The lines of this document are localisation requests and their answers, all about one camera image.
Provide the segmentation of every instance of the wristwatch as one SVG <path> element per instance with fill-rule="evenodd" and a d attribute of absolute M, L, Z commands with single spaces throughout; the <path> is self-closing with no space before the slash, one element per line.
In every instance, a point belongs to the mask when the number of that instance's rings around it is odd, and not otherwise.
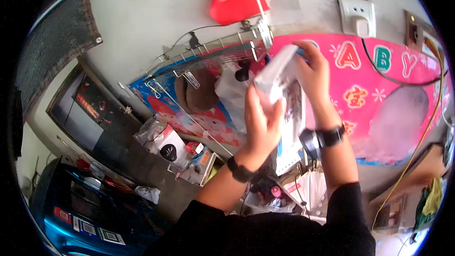
<path fill-rule="evenodd" d="M 229 158 L 226 163 L 227 167 L 232 172 L 232 177 L 241 183 L 249 182 L 256 174 L 256 172 L 248 171 L 243 165 L 238 166 L 234 157 Z"/>
<path fill-rule="evenodd" d="M 322 148 L 337 145 L 343 139 L 345 132 L 346 129 L 343 124 L 328 131 L 314 131 L 306 128 L 300 134 L 299 139 L 306 153 L 315 160 L 320 158 Z"/>

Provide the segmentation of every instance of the small bottle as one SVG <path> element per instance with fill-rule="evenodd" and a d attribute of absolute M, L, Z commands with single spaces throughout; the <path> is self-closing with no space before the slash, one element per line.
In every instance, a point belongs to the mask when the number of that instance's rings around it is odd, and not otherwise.
<path fill-rule="evenodd" d="M 281 189 L 278 186 L 273 186 L 270 191 L 275 198 L 281 197 Z"/>

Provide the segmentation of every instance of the black sleeve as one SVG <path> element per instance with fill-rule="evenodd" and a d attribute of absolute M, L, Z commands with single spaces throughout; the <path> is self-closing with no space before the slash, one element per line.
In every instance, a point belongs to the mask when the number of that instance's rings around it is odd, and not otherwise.
<path fill-rule="evenodd" d="M 149 246 L 144 255 L 178 255 L 181 251 L 194 247 L 195 242 L 201 242 L 201 237 L 206 241 L 206 231 L 210 231 L 210 226 L 216 225 L 217 220 L 224 216 L 222 210 L 193 200 L 177 224 Z"/>
<path fill-rule="evenodd" d="M 324 230 L 337 255 L 375 255 L 376 241 L 365 222 L 358 182 L 333 192 Z"/>

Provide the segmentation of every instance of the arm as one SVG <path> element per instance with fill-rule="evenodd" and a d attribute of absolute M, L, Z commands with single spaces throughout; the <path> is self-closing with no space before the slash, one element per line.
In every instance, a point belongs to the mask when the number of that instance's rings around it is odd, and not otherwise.
<path fill-rule="evenodd" d="M 245 123 L 247 144 L 234 156 L 236 163 L 248 171 L 255 172 L 264 163 L 281 137 L 281 119 L 285 103 L 278 100 L 270 117 L 266 117 L 259 103 L 254 85 L 250 85 L 245 95 Z M 229 211 L 240 199 L 247 184 L 240 183 L 224 165 L 215 176 L 199 191 L 196 200 L 208 206 Z"/>
<path fill-rule="evenodd" d="M 302 67 L 302 88 L 313 108 L 316 129 L 332 130 L 341 126 L 341 119 L 330 102 L 330 73 L 327 59 L 309 42 L 294 42 L 304 49 L 305 58 L 299 57 Z M 321 163 L 324 170 L 327 193 L 330 199 L 332 193 L 341 185 L 359 181 L 354 152 L 348 137 L 335 146 L 322 149 Z"/>

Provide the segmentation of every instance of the pink banner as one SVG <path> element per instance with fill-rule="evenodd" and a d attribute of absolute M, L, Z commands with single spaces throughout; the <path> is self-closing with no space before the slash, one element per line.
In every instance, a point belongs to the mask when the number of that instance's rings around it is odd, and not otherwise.
<path fill-rule="evenodd" d="M 360 164 L 399 166 L 412 154 L 435 110 L 440 83 L 400 87 L 381 77 L 363 49 L 360 37 L 344 34 L 299 34 L 275 37 L 273 56 L 295 40 L 314 43 L 330 64 L 330 98 L 338 111 Z M 379 39 L 366 39 L 368 52 L 379 69 L 403 82 L 423 83 L 437 78 L 435 59 Z M 262 67 L 256 64 L 253 71 Z M 445 108 L 450 98 L 450 78 L 444 78 Z M 308 128 L 314 127 L 307 103 Z M 439 110 L 430 130 L 441 116 Z"/>

